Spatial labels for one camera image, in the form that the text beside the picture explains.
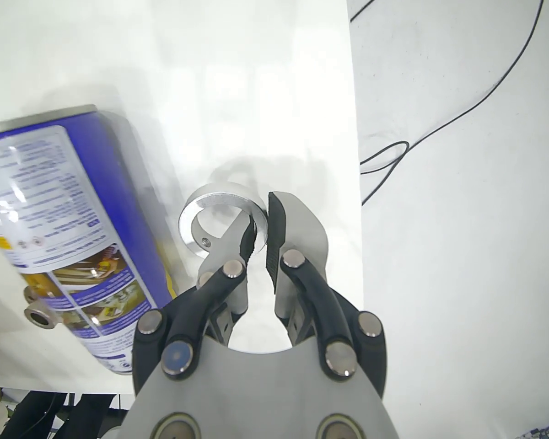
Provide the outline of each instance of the can lid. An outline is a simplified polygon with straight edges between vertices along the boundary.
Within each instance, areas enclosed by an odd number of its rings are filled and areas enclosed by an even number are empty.
[[[21,127],[27,127],[37,123],[46,123],[55,119],[63,119],[65,117],[73,117],[74,115],[91,113],[95,111],[97,111],[97,107],[95,105],[88,104],[78,105],[77,107],[57,109],[54,111],[34,113],[33,115],[26,115],[24,117],[17,117],[16,119],[9,119],[7,121],[0,122],[0,132],[7,132],[8,130],[20,129]]]

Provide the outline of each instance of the can label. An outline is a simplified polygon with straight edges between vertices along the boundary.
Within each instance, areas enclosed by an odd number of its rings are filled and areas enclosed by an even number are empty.
[[[0,139],[0,249],[94,357],[132,370],[155,303],[62,126]]]

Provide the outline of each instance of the blue spray can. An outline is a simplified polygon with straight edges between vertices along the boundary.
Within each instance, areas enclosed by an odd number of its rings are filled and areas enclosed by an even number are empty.
[[[93,105],[0,123],[0,250],[104,366],[174,292]]]

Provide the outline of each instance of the white backdrop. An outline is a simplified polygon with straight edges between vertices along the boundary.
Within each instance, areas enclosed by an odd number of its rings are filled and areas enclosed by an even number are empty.
[[[362,304],[345,0],[0,0],[0,120],[86,103],[112,120],[182,289],[199,265],[173,244],[184,200],[233,180],[300,197],[327,230],[329,282]],[[288,347],[264,253],[249,272],[232,346]],[[0,255],[0,385],[131,391],[66,330],[26,324],[22,288]]]
[[[367,0],[348,0],[350,15]],[[352,23],[361,159],[477,102],[538,0],[377,0]],[[377,178],[362,178],[362,195]],[[485,104],[429,138],[363,209],[365,305],[385,323],[401,437],[549,424],[549,0]]]

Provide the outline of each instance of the metal plate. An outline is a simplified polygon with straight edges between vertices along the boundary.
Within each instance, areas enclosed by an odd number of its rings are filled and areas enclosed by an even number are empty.
[[[368,439],[397,438],[364,372],[359,368],[346,382],[327,378],[314,338],[267,354],[237,352],[205,338],[199,367],[188,379],[173,381],[155,368],[118,439],[148,438],[174,412],[192,416],[203,439],[315,439],[332,414],[350,417]]]

